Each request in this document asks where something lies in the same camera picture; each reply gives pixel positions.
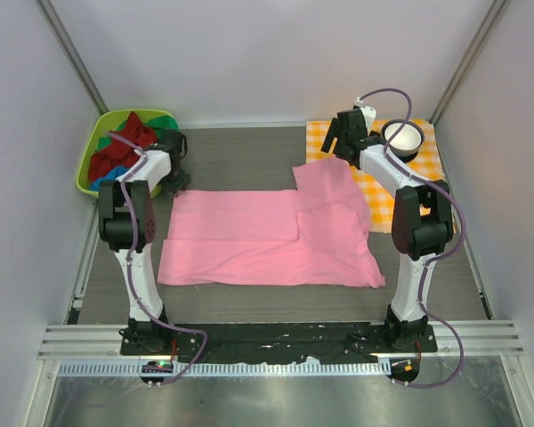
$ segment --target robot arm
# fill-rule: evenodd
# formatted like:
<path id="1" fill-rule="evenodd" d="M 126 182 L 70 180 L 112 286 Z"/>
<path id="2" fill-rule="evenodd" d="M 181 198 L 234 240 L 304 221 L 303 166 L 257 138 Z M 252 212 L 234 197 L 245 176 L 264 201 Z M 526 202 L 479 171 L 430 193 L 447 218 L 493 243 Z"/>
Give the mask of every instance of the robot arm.
<path id="1" fill-rule="evenodd" d="M 185 189 L 190 176 L 180 167 L 182 151 L 186 150 L 186 137 L 174 130 L 163 131 L 157 143 L 146 150 L 145 165 L 126 180 L 126 190 L 133 203 L 138 224 L 138 241 L 131 255 L 134 290 L 145 309 L 155 318 L 168 323 L 164 304 L 158 295 L 152 260 L 151 245 L 156 232 L 156 220 L 150 193 L 160 185 L 170 194 Z M 151 322 L 131 295 L 127 275 L 127 254 L 133 243 L 131 215 L 123 209 L 125 200 L 120 188 L 122 175 L 117 181 L 104 181 L 99 188 L 99 232 L 101 240 L 117 257 L 126 282 L 129 297 L 128 328 L 121 331 L 124 337 L 122 354 L 146 354 L 154 351 L 162 342 L 167 342 L 169 332 Z M 134 342 L 127 349 L 125 344 Z"/>
<path id="2" fill-rule="evenodd" d="M 427 327 L 427 316 L 419 304 L 419 283 L 426 271 L 422 291 L 425 303 L 435 264 L 429 261 L 442 253 L 453 237 L 451 207 L 445 197 L 423 184 L 428 181 L 425 177 L 408 168 L 390 150 L 386 156 L 379 135 L 368 135 L 375 116 L 374 109 L 361 103 L 338 113 L 328 129 L 322 151 L 329 152 L 336 139 L 333 154 L 374 177 L 395 199 L 392 239 L 400 251 L 400 272 L 385 323 L 392 342 L 400 339 L 414 342 Z M 449 192 L 446 182 L 435 184 Z M 422 215 L 421 206 L 430 208 L 430 213 Z"/>

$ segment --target red cloth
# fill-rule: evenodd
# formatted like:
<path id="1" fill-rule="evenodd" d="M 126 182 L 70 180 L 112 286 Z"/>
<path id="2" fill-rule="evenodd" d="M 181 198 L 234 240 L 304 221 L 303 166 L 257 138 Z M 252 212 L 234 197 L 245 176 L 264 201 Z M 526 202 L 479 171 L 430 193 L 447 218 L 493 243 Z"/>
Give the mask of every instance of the red cloth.
<path id="1" fill-rule="evenodd" d="M 134 111 L 128 116 L 125 129 L 115 133 L 142 148 L 148 147 L 156 142 L 158 138 L 151 127 L 142 124 L 142 121 Z M 111 138 L 111 144 L 108 147 L 100 149 L 91 156 L 89 182 L 97 181 L 117 166 L 133 167 L 138 159 L 138 155 L 134 153 L 131 147 Z"/>

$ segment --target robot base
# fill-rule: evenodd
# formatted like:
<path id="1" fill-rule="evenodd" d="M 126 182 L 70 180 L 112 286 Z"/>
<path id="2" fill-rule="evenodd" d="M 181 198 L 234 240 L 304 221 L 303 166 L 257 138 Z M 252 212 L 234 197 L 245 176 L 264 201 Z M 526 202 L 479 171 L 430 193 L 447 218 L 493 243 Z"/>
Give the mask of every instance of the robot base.
<path id="1" fill-rule="evenodd" d="M 164 307 L 158 320 L 168 323 Z M 153 321 L 137 322 L 129 318 L 128 327 L 118 332 L 123 337 L 120 351 L 123 356 L 170 354 L 172 351 L 172 331 Z"/>
<path id="2" fill-rule="evenodd" d="M 427 325 L 427 320 L 427 316 L 423 316 L 413 322 L 401 321 L 394 314 L 392 306 L 388 305 L 384 322 L 384 338 L 396 351 L 414 352 L 419 346 L 421 351 L 428 352 L 424 349 L 430 348 L 431 342 L 435 345 L 434 351 L 437 351 L 433 327 Z"/>

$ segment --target metal floor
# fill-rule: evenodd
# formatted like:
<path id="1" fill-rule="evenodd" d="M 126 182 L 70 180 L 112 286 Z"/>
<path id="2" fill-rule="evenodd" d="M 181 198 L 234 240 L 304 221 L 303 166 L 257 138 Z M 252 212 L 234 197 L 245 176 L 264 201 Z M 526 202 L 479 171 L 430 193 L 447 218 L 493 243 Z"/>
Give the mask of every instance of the metal floor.
<path id="1" fill-rule="evenodd" d="M 457 358 L 422 360 L 419 382 L 447 377 Z M 58 378 L 45 426 L 513 427 L 521 426 L 500 357 L 467 358 L 436 390 L 404 389 L 383 375 L 188 378 L 162 389 L 138 378 Z M 84 403 L 109 404 L 99 408 Z"/>
<path id="2" fill-rule="evenodd" d="M 191 189 L 293 189 L 292 167 L 304 163 L 306 129 L 272 127 L 186 131 L 184 163 Z M 154 200 L 157 237 L 152 261 L 158 268 L 167 234 L 171 199 Z M 399 254 L 389 234 L 371 233 L 369 248 L 385 275 L 386 287 L 345 286 L 158 286 L 174 322 L 359 321 L 384 318 L 397 283 Z M 93 259 L 80 324 L 124 324 L 128 300 L 117 261 L 101 242 Z M 432 312 L 444 318 L 485 319 L 486 315 L 464 250 L 440 262 L 429 296 Z"/>

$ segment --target green plastic basket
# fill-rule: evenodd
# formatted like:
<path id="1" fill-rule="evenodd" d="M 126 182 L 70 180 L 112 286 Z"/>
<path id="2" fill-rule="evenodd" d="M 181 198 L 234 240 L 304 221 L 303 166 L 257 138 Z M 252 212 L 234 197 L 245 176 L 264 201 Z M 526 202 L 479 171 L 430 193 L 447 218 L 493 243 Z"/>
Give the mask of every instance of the green plastic basket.
<path id="1" fill-rule="evenodd" d="M 91 191 L 89 189 L 90 182 L 88 172 L 91 156 L 97 150 L 99 138 L 103 136 L 103 133 L 117 129 L 121 123 L 127 120 L 128 115 L 131 114 L 131 111 L 134 111 L 143 123 L 146 123 L 152 118 L 156 117 L 172 117 L 172 114 L 170 114 L 168 111 L 163 111 L 161 109 L 115 109 L 114 111 L 109 111 L 108 113 L 105 113 L 99 117 L 99 120 L 97 120 L 95 127 L 89 135 L 89 141 L 87 141 L 87 145 L 85 146 L 85 150 L 81 156 L 81 163 L 77 169 L 75 184 L 77 185 L 79 191 L 89 194 L 95 198 L 99 197 L 99 192 Z M 160 193 L 160 190 L 162 189 L 157 186 L 154 190 L 152 190 L 150 195 L 152 197 L 156 197 Z"/>

